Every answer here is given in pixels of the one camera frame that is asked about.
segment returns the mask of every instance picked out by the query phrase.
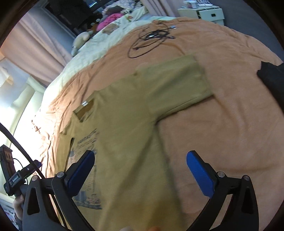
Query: silver bolt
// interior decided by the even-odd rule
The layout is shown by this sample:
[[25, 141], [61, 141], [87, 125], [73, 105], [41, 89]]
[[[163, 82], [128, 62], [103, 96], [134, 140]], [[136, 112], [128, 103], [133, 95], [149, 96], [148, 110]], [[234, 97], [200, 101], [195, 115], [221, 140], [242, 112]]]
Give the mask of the silver bolt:
[[223, 173], [223, 172], [217, 172], [217, 175], [218, 175], [219, 177], [224, 177], [224, 176], [225, 176], [225, 173]]
[[250, 180], [249, 176], [247, 176], [247, 175], [244, 175], [243, 178], [244, 178], [245, 180], [247, 180], [247, 181]]
[[36, 181], [38, 179], [38, 176], [33, 176], [32, 181]]
[[64, 172], [59, 172], [59, 173], [57, 173], [56, 176], [57, 176], [57, 177], [63, 177], [63, 176], [64, 176]]

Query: pile of clothes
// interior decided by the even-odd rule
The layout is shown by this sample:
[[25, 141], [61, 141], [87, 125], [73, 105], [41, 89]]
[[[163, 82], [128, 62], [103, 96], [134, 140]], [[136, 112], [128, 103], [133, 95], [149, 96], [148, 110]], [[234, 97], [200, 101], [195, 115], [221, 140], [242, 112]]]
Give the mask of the pile of clothes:
[[135, 8], [141, 7], [140, 0], [118, 0], [107, 6], [102, 12], [103, 18], [97, 27], [97, 31], [102, 30], [113, 21], [121, 18], [125, 14], [130, 14]]

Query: shirt sleeve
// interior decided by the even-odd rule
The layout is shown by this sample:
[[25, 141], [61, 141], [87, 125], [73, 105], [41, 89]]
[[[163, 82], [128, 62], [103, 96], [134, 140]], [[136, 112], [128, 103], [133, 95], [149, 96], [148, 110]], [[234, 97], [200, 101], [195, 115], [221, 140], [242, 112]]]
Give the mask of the shirt sleeve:
[[155, 120], [183, 110], [212, 95], [204, 70], [192, 55], [137, 71], [145, 100]]

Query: drawer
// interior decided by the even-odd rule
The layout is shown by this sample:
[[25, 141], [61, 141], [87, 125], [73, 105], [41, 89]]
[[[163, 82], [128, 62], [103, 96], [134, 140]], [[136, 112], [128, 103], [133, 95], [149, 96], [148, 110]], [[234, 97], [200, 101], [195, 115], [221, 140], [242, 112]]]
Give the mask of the drawer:
[[224, 19], [223, 11], [220, 8], [198, 11], [198, 14], [201, 19], [206, 20], [206, 21], [216, 21], [216, 20]]

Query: blue gripper pad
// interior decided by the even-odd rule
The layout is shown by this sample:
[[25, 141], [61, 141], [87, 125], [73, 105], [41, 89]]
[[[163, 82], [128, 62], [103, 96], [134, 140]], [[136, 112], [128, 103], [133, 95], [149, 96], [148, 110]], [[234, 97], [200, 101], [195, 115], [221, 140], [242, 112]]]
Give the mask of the blue gripper pad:
[[203, 192], [203, 195], [211, 198], [214, 194], [215, 182], [217, 180], [215, 180], [215, 176], [212, 175], [213, 168], [208, 163], [205, 163], [196, 151], [188, 152], [186, 163]]
[[69, 167], [65, 178], [69, 196], [78, 195], [94, 164], [95, 154], [87, 150], [76, 163]]

